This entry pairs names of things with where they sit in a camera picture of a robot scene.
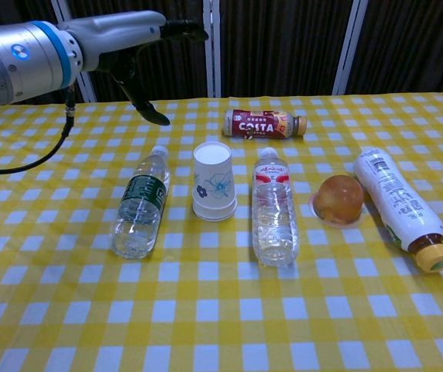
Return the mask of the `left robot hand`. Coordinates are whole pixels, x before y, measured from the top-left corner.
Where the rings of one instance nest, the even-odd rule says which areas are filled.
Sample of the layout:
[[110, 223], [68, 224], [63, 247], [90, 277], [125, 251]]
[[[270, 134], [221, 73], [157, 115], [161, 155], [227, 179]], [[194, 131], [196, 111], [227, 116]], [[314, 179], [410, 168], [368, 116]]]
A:
[[189, 38], [204, 42], [208, 34], [193, 20], [168, 20], [156, 11], [131, 11], [72, 19], [58, 24], [81, 48], [83, 71], [109, 73], [136, 111], [148, 122], [168, 126], [170, 120], [149, 102], [139, 79], [137, 55], [160, 40]]

